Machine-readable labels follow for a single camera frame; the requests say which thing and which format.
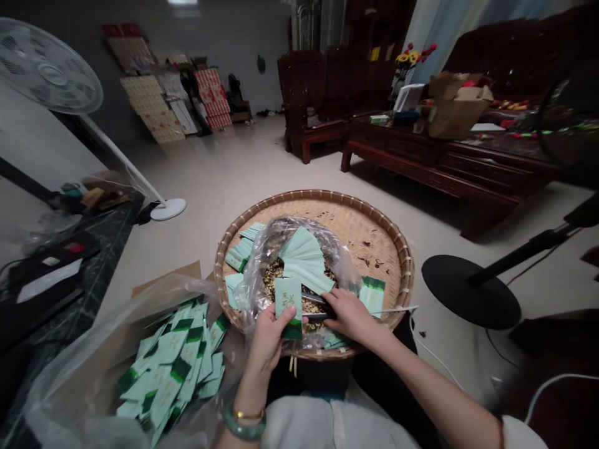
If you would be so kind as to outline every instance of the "person's left hand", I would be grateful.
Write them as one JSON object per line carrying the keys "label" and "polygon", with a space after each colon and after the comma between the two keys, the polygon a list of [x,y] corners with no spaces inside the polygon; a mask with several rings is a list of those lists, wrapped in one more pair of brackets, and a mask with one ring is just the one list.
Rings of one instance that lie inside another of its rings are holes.
{"label": "person's left hand", "polygon": [[[295,306],[291,306],[282,313],[279,319],[275,319],[274,302],[260,312],[256,319],[256,332],[246,369],[253,371],[254,374],[270,376],[281,357],[281,347],[283,346],[281,333],[295,316],[295,312]],[[308,318],[304,317],[302,321],[303,324],[306,324]]]}

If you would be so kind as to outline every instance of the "woven bamboo basket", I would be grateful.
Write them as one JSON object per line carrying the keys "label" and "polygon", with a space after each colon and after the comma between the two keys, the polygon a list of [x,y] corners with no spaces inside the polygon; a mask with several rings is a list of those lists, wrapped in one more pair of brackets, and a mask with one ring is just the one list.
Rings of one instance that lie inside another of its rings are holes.
{"label": "woven bamboo basket", "polygon": [[[214,275],[220,304],[231,323],[243,332],[241,313],[229,305],[225,276],[237,273],[225,262],[229,248],[239,243],[240,231],[253,223],[268,223],[281,215],[299,215],[318,221],[348,246],[352,262],[363,276],[385,281],[383,309],[406,307],[414,285],[414,260],[399,228],[370,204],[330,190],[295,190],[275,195],[241,214],[218,244]],[[385,326],[395,329],[405,312],[382,314]],[[303,349],[297,357],[308,360],[339,360],[364,350],[359,344],[331,349]]]}

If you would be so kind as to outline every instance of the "electric fan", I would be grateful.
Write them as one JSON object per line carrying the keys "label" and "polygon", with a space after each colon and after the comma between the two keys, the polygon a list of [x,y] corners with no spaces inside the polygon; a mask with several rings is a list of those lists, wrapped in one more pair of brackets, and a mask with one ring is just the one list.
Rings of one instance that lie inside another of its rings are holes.
{"label": "electric fan", "polygon": [[46,108],[79,115],[156,196],[160,204],[150,216],[163,221],[179,215],[187,203],[164,200],[104,132],[87,115],[102,104],[100,80],[85,60],[67,44],[25,22],[0,17],[0,77],[14,90]]}

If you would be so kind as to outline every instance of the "sleeve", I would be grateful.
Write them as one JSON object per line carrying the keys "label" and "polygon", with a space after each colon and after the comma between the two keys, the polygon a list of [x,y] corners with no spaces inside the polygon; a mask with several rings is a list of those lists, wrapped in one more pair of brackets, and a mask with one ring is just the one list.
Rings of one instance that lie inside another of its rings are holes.
{"label": "sleeve", "polygon": [[541,437],[522,421],[507,415],[502,419],[504,449],[548,449]]}

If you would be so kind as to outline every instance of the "gold bracelet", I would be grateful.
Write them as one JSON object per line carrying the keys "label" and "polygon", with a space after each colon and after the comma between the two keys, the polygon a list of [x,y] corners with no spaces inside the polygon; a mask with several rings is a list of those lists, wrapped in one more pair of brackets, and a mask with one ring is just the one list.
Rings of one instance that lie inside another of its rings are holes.
{"label": "gold bracelet", "polygon": [[235,420],[238,420],[238,421],[240,419],[262,419],[264,417],[264,413],[266,413],[264,411],[264,409],[260,410],[255,415],[249,415],[249,414],[243,413],[243,412],[236,412],[235,409],[233,409],[232,411],[233,411],[233,416],[235,417]]}

